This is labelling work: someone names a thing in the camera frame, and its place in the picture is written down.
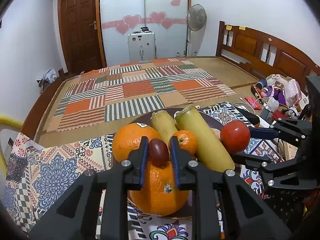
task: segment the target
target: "fruit label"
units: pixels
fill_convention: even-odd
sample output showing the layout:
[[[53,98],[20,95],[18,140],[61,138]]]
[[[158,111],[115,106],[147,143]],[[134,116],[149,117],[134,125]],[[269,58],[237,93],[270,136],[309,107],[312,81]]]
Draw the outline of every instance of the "fruit label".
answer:
[[[147,127],[148,125],[145,123],[141,123],[141,122],[137,122],[137,125],[139,125],[140,127]]]

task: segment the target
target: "pink heart sticker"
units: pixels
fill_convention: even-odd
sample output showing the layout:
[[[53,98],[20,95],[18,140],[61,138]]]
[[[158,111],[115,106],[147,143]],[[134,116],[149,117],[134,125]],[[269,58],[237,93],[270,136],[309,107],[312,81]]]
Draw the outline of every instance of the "pink heart sticker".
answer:
[[[134,29],[141,21],[141,16],[139,14],[136,15],[126,15],[122,18],[124,23],[129,24],[131,29]]]
[[[165,20],[163,20],[163,21],[161,22],[161,25],[162,25],[165,29],[169,29],[169,28],[172,26],[172,24],[173,24],[173,21],[172,21],[171,19],[169,19],[169,18],[167,18],[167,19],[165,19]]]
[[[161,21],[166,19],[166,17],[167,17],[167,14],[165,12],[159,12],[159,13],[151,12],[150,13],[150,18],[152,19],[152,21],[154,23],[157,23],[157,24],[161,23]]]
[[[171,5],[172,6],[180,6],[180,2],[181,2],[181,0],[172,0]]]
[[[116,26],[116,31],[124,35],[128,30],[130,26],[127,23],[118,23]]]

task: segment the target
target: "wooden headboard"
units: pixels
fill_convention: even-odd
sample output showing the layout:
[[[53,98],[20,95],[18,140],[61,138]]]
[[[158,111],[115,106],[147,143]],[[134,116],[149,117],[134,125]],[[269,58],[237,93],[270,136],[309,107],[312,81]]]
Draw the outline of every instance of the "wooden headboard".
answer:
[[[261,60],[263,47],[267,48],[267,53]],[[237,63],[224,57],[221,55],[222,49],[243,57],[251,63]],[[270,49],[276,50],[273,64],[270,63]],[[305,76],[310,75],[311,70],[320,75],[319,66],[291,44],[251,28],[225,25],[222,21],[219,24],[216,56],[235,63],[257,78],[266,78],[271,74],[290,76],[299,82],[302,91],[306,87]]]

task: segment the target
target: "tangerine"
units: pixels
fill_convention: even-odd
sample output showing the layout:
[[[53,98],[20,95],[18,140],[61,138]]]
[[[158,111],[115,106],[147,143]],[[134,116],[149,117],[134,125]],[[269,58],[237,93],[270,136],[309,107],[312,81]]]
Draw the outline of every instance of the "tangerine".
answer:
[[[198,148],[198,141],[192,132],[180,130],[175,132],[172,136],[177,136],[181,149],[187,150],[191,155],[195,155]]]
[[[148,161],[142,190],[130,191],[130,197],[137,208],[160,216],[170,215],[182,208],[188,194],[188,191],[176,188],[170,161],[164,168],[153,166]]]
[[[142,136],[147,136],[149,142],[154,138],[161,138],[155,129],[144,123],[131,123],[122,127],[112,141],[112,154],[116,161],[126,160],[132,150],[138,149]]]

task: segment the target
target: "corn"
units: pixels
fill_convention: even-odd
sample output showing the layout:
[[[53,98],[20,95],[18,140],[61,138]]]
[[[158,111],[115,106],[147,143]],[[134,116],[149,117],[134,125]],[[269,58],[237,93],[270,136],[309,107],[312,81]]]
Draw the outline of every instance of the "corn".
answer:
[[[171,136],[178,131],[171,115],[165,110],[153,112],[151,116],[151,126],[160,134],[161,139],[169,147]]]

